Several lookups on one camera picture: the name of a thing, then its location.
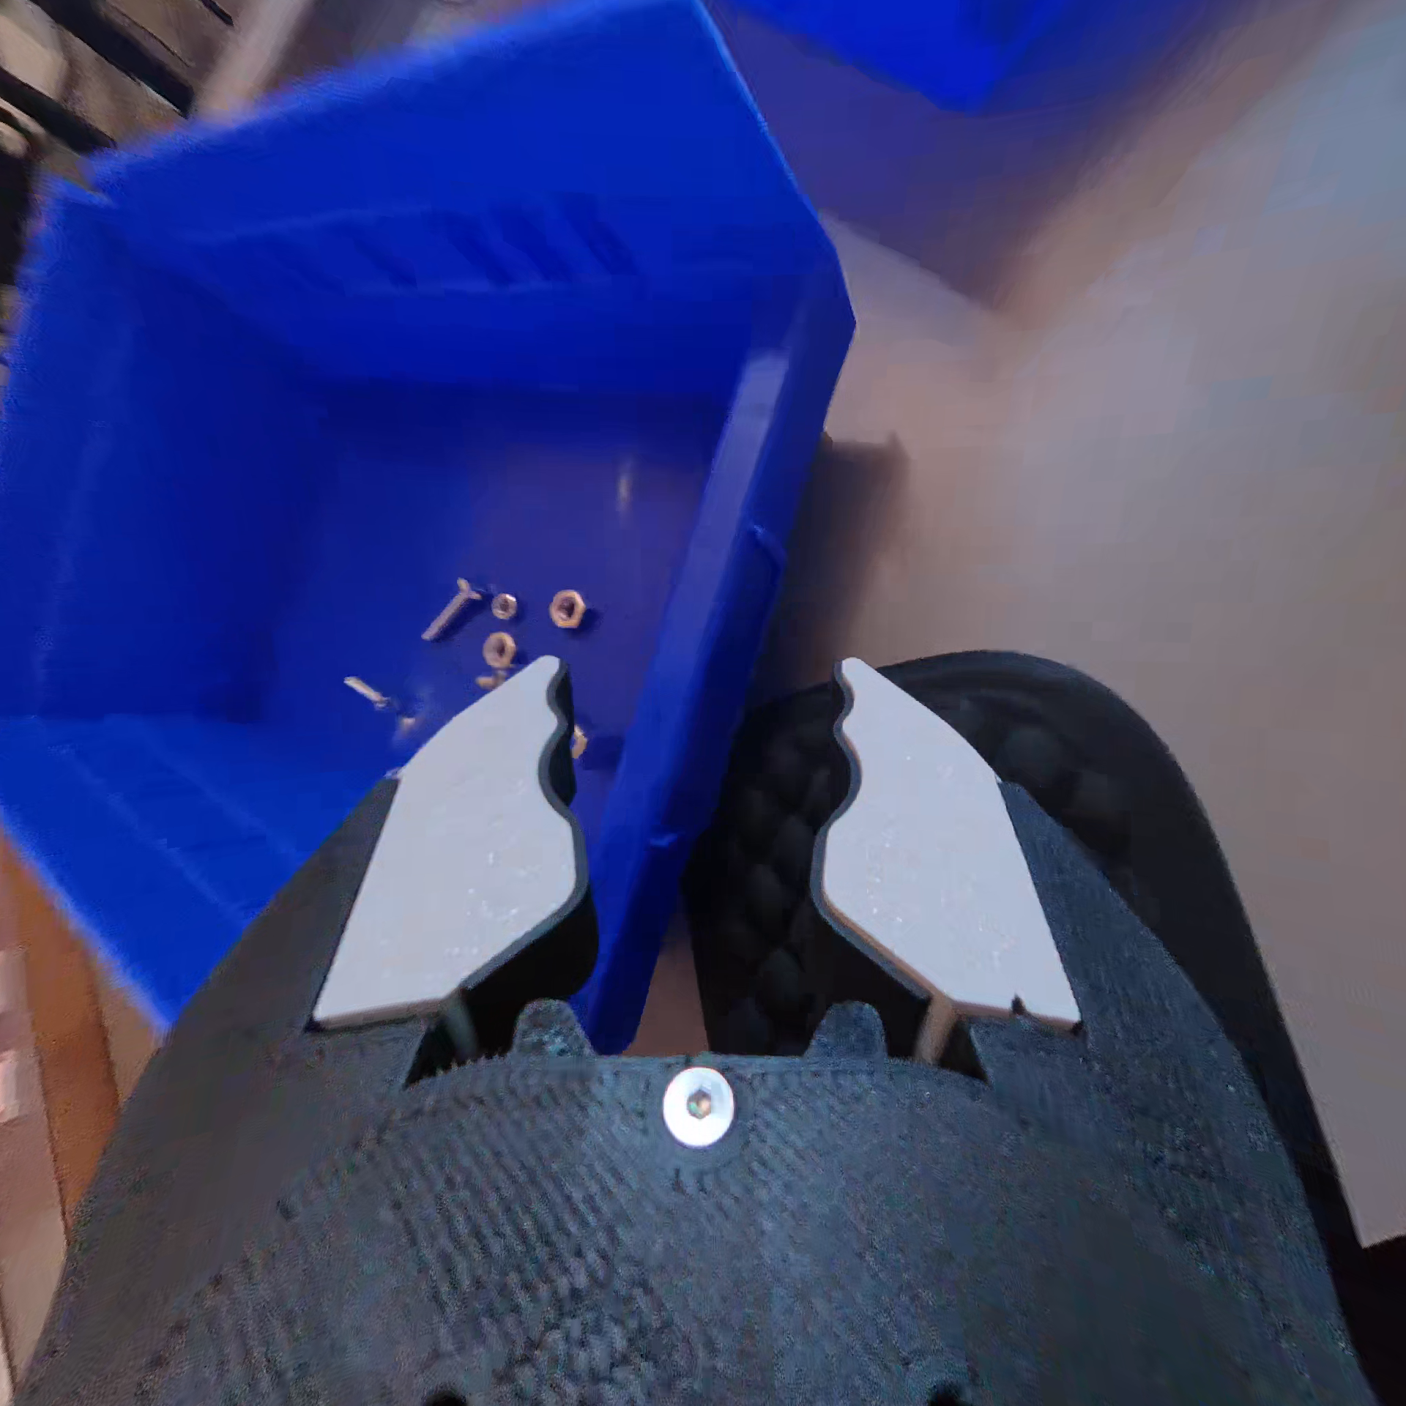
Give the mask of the pile of bolts nuts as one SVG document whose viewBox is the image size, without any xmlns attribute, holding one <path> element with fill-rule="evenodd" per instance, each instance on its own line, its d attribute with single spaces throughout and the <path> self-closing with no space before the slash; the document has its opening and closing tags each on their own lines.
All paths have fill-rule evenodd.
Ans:
<svg viewBox="0 0 1406 1406">
<path fill-rule="evenodd" d="M 430 591 L 377 588 L 340 615 L 328 730 L 367 765 L 395 765 L 542 657 L 584 645 L 604 603 L 576 588 L 529 595 L 459 575 Z"/>
</svg>

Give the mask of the blue plastic bin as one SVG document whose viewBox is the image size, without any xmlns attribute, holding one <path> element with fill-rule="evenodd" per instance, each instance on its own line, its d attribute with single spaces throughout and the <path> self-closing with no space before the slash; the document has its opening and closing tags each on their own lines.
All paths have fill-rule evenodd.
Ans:
<svg viewBox="0 0 1406 1406">
<path fill-rule="evenodd" d="M 916 104 L 941 118 L 1142 96 L 1244 17 L 1234 2 L 708 4 L 770 108 Z"/>
<path fill-rule="evenodd" d="M 3 829 L 159 1028 L 388 770 L 340 615 L 576 588 L 552 655 L 623 1052 L 855 315 L 700 4 L 403 47 L 57 183 L 3 409 Z"/>
</svg>

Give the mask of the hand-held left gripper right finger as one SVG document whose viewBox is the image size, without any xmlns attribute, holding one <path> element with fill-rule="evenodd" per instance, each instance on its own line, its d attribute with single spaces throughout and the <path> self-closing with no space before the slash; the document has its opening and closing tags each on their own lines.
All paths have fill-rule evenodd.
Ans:
<svg viewBox="0 0 1406 1406">
<path fill-rule="evenodd" d="M 1083 1018 L 989 764 L 870 665 L 842 660 L 849 787 L 813 854 L 819 919 L 879 981 L 892 1033 L 962 1018 Z"/>
</svg>

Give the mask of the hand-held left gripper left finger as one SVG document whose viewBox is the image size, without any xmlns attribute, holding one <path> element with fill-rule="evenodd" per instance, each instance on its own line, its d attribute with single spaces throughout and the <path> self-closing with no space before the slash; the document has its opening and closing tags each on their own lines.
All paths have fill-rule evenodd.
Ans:
<svg viewBox="0 0 1406 1406">
<path fill-rule="evenodd" d="M 395 779 L 315 1003 L 315 1025 L 350 1030 L 430 1015 L 480 991 L 541 941 L 552 988 L 576 993 L 598 938 L 586 839 L 572 814 L 569 668 L 541 657 L 444 724 Z"/>
</svg>

